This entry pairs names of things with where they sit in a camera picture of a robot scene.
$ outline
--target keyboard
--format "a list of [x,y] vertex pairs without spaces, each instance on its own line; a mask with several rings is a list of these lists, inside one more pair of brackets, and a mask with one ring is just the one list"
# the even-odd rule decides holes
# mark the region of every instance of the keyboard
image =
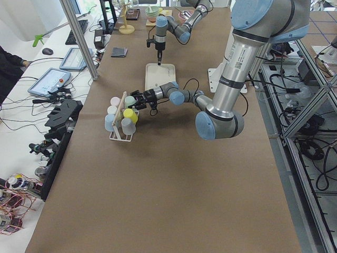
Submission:
[[[83,34],[84,34],[86,28],[88,27],[88,20],[79,20],[78,23],[79,23],[79,25],[82,29]],[[65,44],[66,45],[76,45],[77,44],[73,31],[69,32],[69,36],[68,36]]]

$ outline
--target stacked bowl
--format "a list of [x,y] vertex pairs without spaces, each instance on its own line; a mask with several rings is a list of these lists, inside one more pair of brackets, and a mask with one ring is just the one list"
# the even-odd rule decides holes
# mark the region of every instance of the stacked bowl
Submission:
[[156,18],[159,16],[159,7],[151,6],[145,9],[145,15],[147,20],[151,23],[156,22]]

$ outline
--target person's arm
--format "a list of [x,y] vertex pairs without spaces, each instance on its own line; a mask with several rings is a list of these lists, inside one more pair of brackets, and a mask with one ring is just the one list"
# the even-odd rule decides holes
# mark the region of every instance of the person's arm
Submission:
[[28,67],[29,66],[29,62],[22,59],[21,57],[17,56],[17,55],[13,55],[11,53],[6,52],[1,46],[0,46],[0,53],[4,54],[4,56],[6,57],[6,59],[12,63],[13,65],[17,65],[17,66],[25,66]]

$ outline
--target hand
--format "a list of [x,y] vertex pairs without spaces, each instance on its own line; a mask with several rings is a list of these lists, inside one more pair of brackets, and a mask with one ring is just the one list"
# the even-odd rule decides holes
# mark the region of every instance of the hand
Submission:
[[24,65],[25,67],[29,66],[29,61],[23,61],[22,65]]

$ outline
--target small robot arm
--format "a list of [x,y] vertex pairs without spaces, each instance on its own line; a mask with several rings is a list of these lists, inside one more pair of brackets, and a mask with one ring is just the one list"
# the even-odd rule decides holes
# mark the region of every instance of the small robot arm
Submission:
[[[165,35],[167,29],[182,43],[190,39],[193,26],[209,12],[209,0],[190,3],[197,9],[191,18],[179,26],[168,17],[162,30],[156,30],[156,40],[162,39],[164,29]],[[200,108],[195,119],[200,137],[206,140],[231,138],[242,132],[243,117],[233,107],[259,48],[265,43],[304,37],[309,30],[309,13],[310,0],[236,0],[231,15],[234,42],[213,99],[202,92],[187,91],[186,94],[175,85],[175,92],[167,96],[174,104],[192,102]]]

